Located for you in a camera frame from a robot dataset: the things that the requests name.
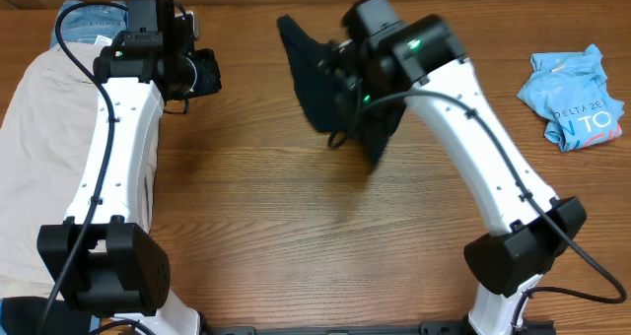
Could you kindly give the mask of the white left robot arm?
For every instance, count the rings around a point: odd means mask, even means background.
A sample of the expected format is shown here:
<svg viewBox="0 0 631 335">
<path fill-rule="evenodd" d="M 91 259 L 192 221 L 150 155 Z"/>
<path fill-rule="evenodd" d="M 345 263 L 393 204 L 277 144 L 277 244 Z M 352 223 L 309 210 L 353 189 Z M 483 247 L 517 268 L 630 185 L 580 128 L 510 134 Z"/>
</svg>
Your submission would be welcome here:
<svg viewBox="0 0 631 335">
<path fill-rule="evenodd" d="M 55 281 L 50 295 L 144 334 L 207 334 L 203 314 L 172 291 L 169 258 L 149 235 L 145 179 L 165 103 L 220 91 L 215 55 L 191 35 L 123 32 L 88 74 L 99 111 L 85 170 L 63 222 L 42 226 L 36 241 Z"/>
</svg>

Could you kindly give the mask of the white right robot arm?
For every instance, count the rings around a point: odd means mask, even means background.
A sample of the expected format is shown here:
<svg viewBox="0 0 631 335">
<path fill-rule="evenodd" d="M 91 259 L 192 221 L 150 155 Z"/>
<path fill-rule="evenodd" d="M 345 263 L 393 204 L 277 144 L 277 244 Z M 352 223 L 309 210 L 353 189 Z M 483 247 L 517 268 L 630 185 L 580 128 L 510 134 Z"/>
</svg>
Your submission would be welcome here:
<svg viewBox="0 0 631 335">
<path fill-rule="evenodd" d="M 540 279 L 574 244 L 587 214 L 537 174 L 493 112 L 454 32 L 438 16 L 406 24 L 384 11 L 355 10 L 348 38 L 330 47 L 320 72 L 335 86 L 324 102 L 329 145 L 360 142 L 376 164 L 405 111 L 438 136 L 478 206 L 486 232 L 464 250 L 478 282 L 461 321 L 425 321 L 425 334 L 551 334 L 526 320 Z"/>
</svg>

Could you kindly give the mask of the black t-shirt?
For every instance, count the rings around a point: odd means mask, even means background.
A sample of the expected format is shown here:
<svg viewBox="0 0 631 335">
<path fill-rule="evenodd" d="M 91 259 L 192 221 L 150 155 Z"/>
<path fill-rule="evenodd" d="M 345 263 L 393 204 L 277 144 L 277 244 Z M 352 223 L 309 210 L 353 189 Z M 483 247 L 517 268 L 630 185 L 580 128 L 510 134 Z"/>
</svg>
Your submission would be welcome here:
<svg viewBox="0 0 631 335">
<path fill-rule="evenodd" d="M 354 139 L 371 168 L 376 168 L 405 112 L 395 102 L 366 111 L 373 99 L 354 67 L 353 43 L 318 42 L 290 16 L 276 21 L 294 81 L 295 95 L 312 128 L 329 135 L 334 150 Z"/>
</svg>

